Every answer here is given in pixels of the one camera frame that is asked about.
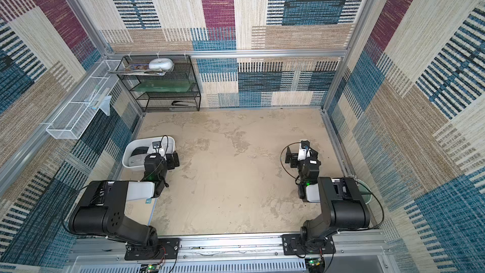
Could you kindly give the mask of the black mouse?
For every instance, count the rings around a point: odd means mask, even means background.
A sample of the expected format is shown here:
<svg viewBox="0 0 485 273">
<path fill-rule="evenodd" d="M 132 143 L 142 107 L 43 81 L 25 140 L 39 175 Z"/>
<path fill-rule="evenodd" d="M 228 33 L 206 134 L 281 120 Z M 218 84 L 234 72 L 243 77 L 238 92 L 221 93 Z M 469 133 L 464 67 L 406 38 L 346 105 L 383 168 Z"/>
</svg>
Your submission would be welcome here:
<svg viewBox="0 0 485 273">
<path fill-rule="evenodd" d="M 147 154 L 149 151 L 149 147 L 137 147 L 131 153 L 131 156 Z"/>
</svg>

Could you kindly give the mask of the grey speckled mouse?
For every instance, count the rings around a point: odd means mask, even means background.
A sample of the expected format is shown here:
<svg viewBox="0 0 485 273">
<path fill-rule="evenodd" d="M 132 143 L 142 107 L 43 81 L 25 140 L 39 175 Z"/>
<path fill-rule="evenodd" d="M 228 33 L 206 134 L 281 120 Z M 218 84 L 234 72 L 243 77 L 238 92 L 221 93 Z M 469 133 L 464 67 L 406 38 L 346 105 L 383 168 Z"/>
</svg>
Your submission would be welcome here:
<svg viewBox="0 0 485 273">
<path fill-rule="evenodd" d="M 128 167 L 144 166 L 147 154 L 133 155 L 128 159 Z"/>
</svg>

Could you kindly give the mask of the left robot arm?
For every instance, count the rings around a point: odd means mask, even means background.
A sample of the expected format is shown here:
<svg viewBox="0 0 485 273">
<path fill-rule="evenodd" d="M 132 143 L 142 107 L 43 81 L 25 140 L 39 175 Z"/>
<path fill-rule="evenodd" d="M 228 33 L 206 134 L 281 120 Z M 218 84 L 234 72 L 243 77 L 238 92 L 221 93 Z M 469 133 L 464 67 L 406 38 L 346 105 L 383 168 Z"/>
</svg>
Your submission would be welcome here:
<svg viewBox="0 0 485 273">
<path fill-rule="evenodd" d="M 169 187 L 167 172 L 178 166 L 176 151 L 156 152 L 145 157 L 140 181 L 90 182 L 69 217 L 67 230 L 74 235 L 108 237 L 130 248 L 155 248 L 159 245 L 156 229 L 126 216 L 126 202 L 160 197 Z"/>
</svg>

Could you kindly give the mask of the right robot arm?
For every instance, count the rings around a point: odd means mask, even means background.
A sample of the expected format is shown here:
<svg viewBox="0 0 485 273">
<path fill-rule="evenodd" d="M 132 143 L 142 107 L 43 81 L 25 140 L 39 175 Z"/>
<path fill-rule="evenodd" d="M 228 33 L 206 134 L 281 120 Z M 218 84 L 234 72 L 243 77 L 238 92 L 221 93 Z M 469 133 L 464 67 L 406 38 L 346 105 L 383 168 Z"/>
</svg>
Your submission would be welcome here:
<svg viewBox="0 0 485 273">
<path fill-rule="evenodd" d="M 370 226 L 370 211 L 354 178 L 320 176 L 317 151 L 302 142 L 298 152 L 287 146 L 280 154 L 282 166 L 296 168 L 299 198 L 320 205 L 321 213 L 304 222 L 298 235 L 282 235 L 285 255 L 303 258 L 310 254 L 333 254 L 333 235 L 341 231 L 364 231 Z"/>
</svg>

